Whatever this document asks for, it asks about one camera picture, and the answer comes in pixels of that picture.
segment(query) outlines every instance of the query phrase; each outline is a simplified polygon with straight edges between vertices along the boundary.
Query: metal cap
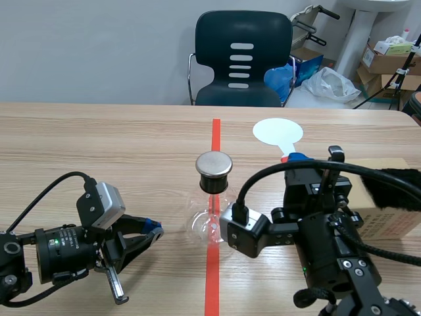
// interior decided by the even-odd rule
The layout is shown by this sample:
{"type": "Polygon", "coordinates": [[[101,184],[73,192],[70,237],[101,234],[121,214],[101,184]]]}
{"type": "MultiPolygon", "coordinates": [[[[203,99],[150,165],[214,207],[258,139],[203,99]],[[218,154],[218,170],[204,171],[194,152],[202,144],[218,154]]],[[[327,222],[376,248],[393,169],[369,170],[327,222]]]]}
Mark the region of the metal cap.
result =
{"type": "Polygon", "coordinates": [[[197,158],[196,170],[207,178],[221,178],[232,170],[232,160],[221,151],[208,151],[197,158]]]}
{"type": "Polygon", "coordinates": [[[200,173],[200,187],[209,194],[219,194],[228,187],[228,173],[232,170],[231,157],[221,151],[208,151],[196,160],[200,173]]]}

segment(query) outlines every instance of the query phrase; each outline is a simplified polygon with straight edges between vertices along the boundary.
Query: floor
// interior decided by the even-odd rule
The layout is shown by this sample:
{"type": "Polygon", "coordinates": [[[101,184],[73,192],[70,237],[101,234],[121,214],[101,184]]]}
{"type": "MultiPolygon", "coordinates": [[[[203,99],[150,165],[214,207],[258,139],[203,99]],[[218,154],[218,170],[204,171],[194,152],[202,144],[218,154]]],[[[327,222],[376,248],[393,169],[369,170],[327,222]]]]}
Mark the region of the floor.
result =
{"type": "MultiPolygon", "coordinates": [[[[326,97],[316,97],[315,95],[311,94],[308,90],[301,89],[301,87],[298,87],[292,93],[291,98],[289,99],[286,107],[319,108],[319,109],[352,109],[353,107],[355,107],[362,101],[364,101],[364,97],[362,95],[359,95],[356,99],[348,103],[341,103],[338,101],[334,101],[332,99],[328,99],[326,97]]],[[[364,105],[361,105],[359,109],[388,110],[389,104],[367,102],[364,105]]]]}

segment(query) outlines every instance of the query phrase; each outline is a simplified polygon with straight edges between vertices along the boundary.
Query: black chair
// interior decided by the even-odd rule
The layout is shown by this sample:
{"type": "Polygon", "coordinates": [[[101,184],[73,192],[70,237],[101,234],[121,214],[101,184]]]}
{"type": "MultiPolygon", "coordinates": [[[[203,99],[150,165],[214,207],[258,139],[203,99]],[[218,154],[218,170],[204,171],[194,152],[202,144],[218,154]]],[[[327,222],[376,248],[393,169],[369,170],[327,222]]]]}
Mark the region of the black chair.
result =
{"type": "MultiPolygon", "coordinates": [[[[281,14],[260,11],[211,11],[196,24],[194,54],[189,56],[188,88],[191,94],[191,58],[214,71],[214,80],[200,89],[196,105],[283,107],[278,94],[266,87],[264,74],[285,66],[290,58],[291,21],[281,14]]],[[[290,97],[295,85],[295,72],[290,97]]]]}

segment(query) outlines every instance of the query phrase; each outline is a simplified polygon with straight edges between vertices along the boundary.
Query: white paper sign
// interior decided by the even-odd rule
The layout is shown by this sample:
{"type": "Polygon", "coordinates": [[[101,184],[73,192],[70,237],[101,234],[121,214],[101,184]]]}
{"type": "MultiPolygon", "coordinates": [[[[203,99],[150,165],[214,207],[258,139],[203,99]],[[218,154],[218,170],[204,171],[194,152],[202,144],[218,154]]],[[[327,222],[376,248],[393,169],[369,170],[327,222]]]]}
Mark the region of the white paper sign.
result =
{"type": "Polygon", "coordinates": [[[256,123],[253,134],[268,145],[278,146],[282,157],[295,153],[294,143],[303,137],[303,129],[296,122],[285,118],[268,118],[256,123]]]}

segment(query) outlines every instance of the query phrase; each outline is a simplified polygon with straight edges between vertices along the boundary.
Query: black cable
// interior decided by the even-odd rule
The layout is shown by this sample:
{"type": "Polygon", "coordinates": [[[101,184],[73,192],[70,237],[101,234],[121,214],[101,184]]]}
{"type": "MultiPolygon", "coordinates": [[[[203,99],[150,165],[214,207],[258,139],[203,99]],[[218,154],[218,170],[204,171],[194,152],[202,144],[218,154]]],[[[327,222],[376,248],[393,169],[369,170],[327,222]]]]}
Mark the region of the black cable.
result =
{"type": "Polygon", "coordinates": [[[19,308],[19,307],[26,307],[29,305],[32,305],[33,303],[39,302],[40,300],[43,300],[47,296],[50,296],[52,293],[56,292],[57,290],[61,289],[63,286],[69,285],[70,283],[76,281],[75,278],[70,278],[66,281],[61,281],[56,283],[56,285],[46,289],[44,292],[41,292],[31,298],[28,298],[27,300],[20,301],[20,302],[3,302],[3,305],[6,307],[13,307],[13,308],[19,308]]]}
{"type": "Polygon", "coordinates": [[[304,160],[304,161],[293,161],[290,163],[280,163],[277,165],[270,166],[265,168],[258,173],[254,174],[250,179],[248,179],[243,187],[241,188],[238,198],[236,201],[237,206],[242,209],[245,206],[245,195],[250,190],[250,188],[258,182],[260,179],[270,176],[271,174],[282,172],[291,169],[329,169],[335,171],[343,171],[352,174],[357,174],[360,176],[365,176],[391,186],[394,186],[398,189],[401,189],[417,199],[421,203],[421,189],[417,188],[415,185],[406,182],[396,176],[392,176],[385,172],[370,169],[362,166],[352,165],[349,163],[340,163],[337,161],[320,161],[320,160],[304,160]]]}
{"type": "Polygon", "coordinates": [[[306,308],[317,299],[328,300],[332,305],[336,304],[335,294],[325,288],[305,288],[294,294],[293,301],[298,308],[306,308]]]}
{"type": "Polygon", "coordinates": [[[421,267],[421,257],[415,257],[413,255],[405,255],[403,253],[396,253],[396,252],[376,248],[376,247],[367,245],[364,242],[361,242],[360,240],[357,240],[351,234],[349,234],[348,231],[343,226],[336,226],[335,229],[341,234],[341,236],[347,242],[350,242],[356,245],[356,247],[368,253],[371,253],[372,255],[377,255],[378,257],[386,258],[389,260],[407,263],[409,265],[417,265],[421,267]]]}
{"type": "Polygon", "coordinates": [[[62,182],[63,180],[66,180],[67,178],[70,178],[71,176],[81,176],[85,182],[89,181],[91,178],[83,173],[83,172],[79,172],[79,171],[73,171],[73,172],[69,172],[66,173],[64,175],[62,175],[60,178],[56,179],[54,182],[52,182],[48,187],[46,187],[44,189],[44,191],[42,191],[32,202],[31,204],[28,205],[27,208],[25,208],[25,210],[22,212],[22,214],[19,215],[19,217],[13,222],[13,224],[6,230],[7,233],[13,231],[16,226],[18,226],[18,224],[22,221],[22,219],[24,219],[24,217],[31,211],[31,209],[34,208],[35,205],[37,205],[37,203],[39,201],[41,201],[41,199],[48,193],[51,191],[51,189],[53,189],[57,184],[59,184],[60,182],[62,182]]]}

